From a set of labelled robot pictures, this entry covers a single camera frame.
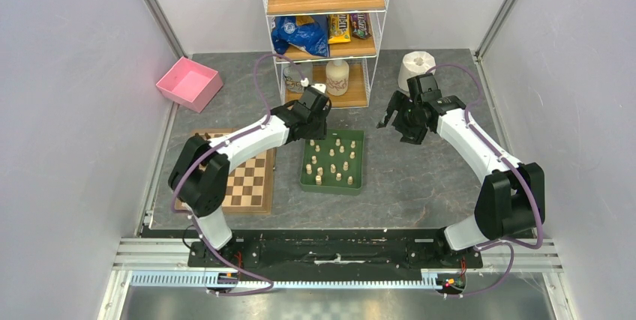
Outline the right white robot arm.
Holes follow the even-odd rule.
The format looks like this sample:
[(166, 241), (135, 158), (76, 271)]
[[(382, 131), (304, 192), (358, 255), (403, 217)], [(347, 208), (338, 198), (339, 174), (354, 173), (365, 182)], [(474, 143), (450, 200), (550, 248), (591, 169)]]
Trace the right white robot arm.
[(395, 91), (379, 128), (393, 126), (401, 141), (422, 144), (428, 133), (447, 141), (481, 182), (472, 215), (442, 229), (433, 246), (434, 260), (451, 267), (463, 250), (512, 241), (513, 235), (536, 229), (542, 245), (545, 221), (545, 173), (537, 163), (523, 163), (499, 146), (477, 124), (458, 97), (442, 95), (433, 74), (407, 81), (408, 92)]

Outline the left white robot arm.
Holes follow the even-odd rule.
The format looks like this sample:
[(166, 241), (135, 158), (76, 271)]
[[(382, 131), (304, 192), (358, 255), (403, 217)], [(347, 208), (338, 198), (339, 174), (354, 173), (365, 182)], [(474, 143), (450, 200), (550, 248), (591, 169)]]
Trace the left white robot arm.
[(217, 266), (230, 264), (235, 246), (222, 203), (230, 174), (247, 160), (300, 139), (324, 139), (331, 101), (326, 85), (305, 88), (298, 100), (273, 108), (263, 119), (228, 135), (206, 139), (191, 136), (169, 176), (169, 187), (193, 217)]

